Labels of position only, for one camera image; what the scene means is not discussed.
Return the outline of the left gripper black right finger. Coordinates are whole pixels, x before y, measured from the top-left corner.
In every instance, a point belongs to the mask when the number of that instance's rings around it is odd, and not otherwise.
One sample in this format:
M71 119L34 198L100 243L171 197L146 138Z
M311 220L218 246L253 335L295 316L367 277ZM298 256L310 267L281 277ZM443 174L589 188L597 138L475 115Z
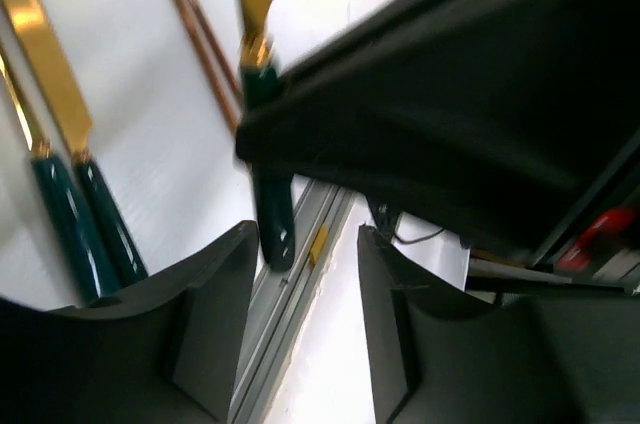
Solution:
M619 289L484 279L472 296L359 230L379 423L635 423L639 300Z

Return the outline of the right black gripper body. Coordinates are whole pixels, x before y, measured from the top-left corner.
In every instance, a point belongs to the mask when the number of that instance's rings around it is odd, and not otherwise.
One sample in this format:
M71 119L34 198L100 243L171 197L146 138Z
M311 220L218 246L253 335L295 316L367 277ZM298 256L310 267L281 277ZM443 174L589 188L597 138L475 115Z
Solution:
M639 201L639 0L395 0L268 121L268 166L546 261Z

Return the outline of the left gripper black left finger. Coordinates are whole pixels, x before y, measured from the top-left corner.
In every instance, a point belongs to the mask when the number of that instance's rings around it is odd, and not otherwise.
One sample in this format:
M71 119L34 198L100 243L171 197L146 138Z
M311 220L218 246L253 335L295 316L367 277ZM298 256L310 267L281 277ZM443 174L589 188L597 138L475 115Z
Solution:
M1 303L5 423L224 423L257 265L242 221L87 308Z

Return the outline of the gold knife green handle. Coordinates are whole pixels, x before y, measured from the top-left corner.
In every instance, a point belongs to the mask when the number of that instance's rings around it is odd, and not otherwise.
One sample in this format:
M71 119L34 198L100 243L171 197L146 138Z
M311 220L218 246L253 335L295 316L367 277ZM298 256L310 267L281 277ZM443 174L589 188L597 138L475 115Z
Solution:
M119 289L148 273L109 186L89 149L93 121L40 0L1 0L71 158L66 165L86 199L117 276Z
M92 303L119 290L117 276L89 205L54 151L6 57L1 79L15 109L35 180L83 300Z
M267 19L274 0L240 0L243 33L239 71L244 117L237 135L238 154L250 165L260 244L265 264L278 274L295 261L296 237L291 194L292 176L259 157L267 143L270 107L281 86L268 35Z

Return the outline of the copper chopstick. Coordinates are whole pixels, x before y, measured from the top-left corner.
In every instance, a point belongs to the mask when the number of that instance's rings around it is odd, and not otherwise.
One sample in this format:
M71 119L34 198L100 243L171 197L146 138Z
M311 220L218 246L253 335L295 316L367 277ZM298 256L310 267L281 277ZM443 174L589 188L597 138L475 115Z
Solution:
M231 88L232 92L234 93L235 97L239 100L242 99L242 91L240 88L240 84L234 74L234 71L231 69L231 66L228 63L228 60L226 59L226 56L218 42L218 39L215 36L215 33L213 32L213 28L209 23L209 20L207 18L207 16L205 15L199 0L187 0L188 1L188 5L189 8L191 9L191 11L193 12L193 14L195 15L195 18L201 28L201 30L204 33L205 39L208 42L209 46L211 47L211 50L213 51L218 64L221 68L221 71L227 81L227 84L229 85L229 87Z
M189 8L188 1L173 1L183 27L189 36L194 52L199 59L202 71L209 83L209 88L216 99L222 117L226 121L230 134L234 136L239 124L242 99L237 99L227 84L218 61L206 41L195 15Z

